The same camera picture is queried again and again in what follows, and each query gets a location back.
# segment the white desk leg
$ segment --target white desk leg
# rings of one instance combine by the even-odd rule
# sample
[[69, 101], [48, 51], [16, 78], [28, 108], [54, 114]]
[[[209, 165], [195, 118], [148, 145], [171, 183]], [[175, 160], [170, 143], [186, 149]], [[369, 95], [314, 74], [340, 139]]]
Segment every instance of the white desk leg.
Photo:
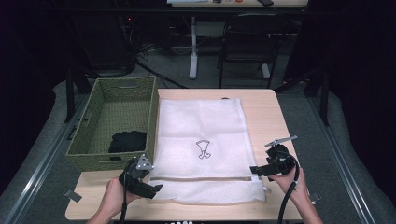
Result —
[[191, 18], [191, 64], [190, 64], [190, 79], [197, 78], [197, 64], [198, 64], [198, 54], [197, 54], [197, 35], [195, 33], [195, 17]]

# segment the wrist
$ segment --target wrist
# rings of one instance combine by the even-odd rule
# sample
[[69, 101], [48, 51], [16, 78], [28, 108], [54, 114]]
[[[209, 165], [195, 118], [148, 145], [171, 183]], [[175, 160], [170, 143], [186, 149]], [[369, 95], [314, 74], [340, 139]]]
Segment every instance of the wrist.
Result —
[[290, 199], [296, 206], [312, 204], [311, 199], [309, 198], [309, 195], [307, 192], [304, 192], [304, 193], [293, 192], [290, 195]]
[[299, 196], [300, 197], [294, 197], [292, 201], [299, 211], [303, 222], [306, 224], [322, 224], [323, 222], [308, 194], [302, 194]]
[[116, 214], [109, 211], [98, 210], [87, 222], [87, 224], [107, 224]]

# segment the wooden table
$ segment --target wooden table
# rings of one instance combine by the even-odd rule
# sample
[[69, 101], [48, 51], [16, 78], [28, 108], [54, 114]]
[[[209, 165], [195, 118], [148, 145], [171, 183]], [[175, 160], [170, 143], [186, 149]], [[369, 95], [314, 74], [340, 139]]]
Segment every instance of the wooden table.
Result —
[[[289, 137], [289, 131], [280, 110], [276, 95], [272, 90], [159, 90], [161, 99], [221, 99], [222, 97], [240, 98], [247, 120], [247, 127], [254, 156], [259, 166], [267, 164], [268, 147], [264, 145], [275, 139]], [[296, 157], [292, 142], [284, 145]], [[99, 207], [106, 189], [107, 181], [119, 176], [121, 171], [83, 172], [78, 180], [75, 193], [82, 199], [70, 201], [65, 216], [70, 220], [87, 220]], [[128, 206], [126, 220], [276, 220], [284, 193], [275, 182], [262, 178], [264, 186], [272, 192], [266, 193], [265, 202], [243, 203], [237, 205], [183, 205], [160, 203], [155, 200], [139, 199]], [[301, 220], [289, 201], [284, 219]]]
[[[273, 0], [274, 4], [270, 7], [306, 7], [308, 0]], [[185, 2], [185, 3], [173, 3], [172, 7], [264, 7], [257, 0], [243, 0], [241, 3], [237, 3], [234, 0], [227, 1], [222, 0], [219, 3], [213, 3], [213, 0], [207, 2]]]

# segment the dark background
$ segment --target dark background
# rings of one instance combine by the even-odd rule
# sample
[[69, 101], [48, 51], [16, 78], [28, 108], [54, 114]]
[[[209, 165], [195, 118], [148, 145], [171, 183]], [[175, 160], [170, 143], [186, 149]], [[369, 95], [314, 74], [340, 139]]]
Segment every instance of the dark background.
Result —
[[[312, 0], [308, 11], [339, 11], [346, 16], [305, 18], [285, 78], [326, 67], [330, 89], [342, 101], [353, 147], [375, 183], [396, 204], [396, 93], [392, 88], [396, 84], [396, 15], [392, 3]], [[20, 0], [0, 6], [1, 192], [50, 114], [55, 99], [52, 88], [65, 80], [70, 68], [92, 69], [92, 62], [106, 60], [88, 58], [82, 46], [90, 39], [78, 39], [78, 33], [71, 32], [83, 27], [65, 23], [45, 7], [53, 4]], [[111, 26], [108, 31], [114, 34]], [[101, 65], [116, 69], [131, 65], [131, 51], [122, 48], [125, 45], [118, 38], [108, 36], [106, 43], [117, 46], [109, 48], [113, 50], [110, 55], [121, 56]]]

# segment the black cloth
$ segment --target black cloth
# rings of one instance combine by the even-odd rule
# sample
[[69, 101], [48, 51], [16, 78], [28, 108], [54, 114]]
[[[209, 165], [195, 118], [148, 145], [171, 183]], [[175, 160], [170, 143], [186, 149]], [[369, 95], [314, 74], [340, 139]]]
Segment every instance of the black cloth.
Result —
[[146, 148], [146, 133], [132, 131], [130, 133], [115, 133], [108, 152], [144, 151]]

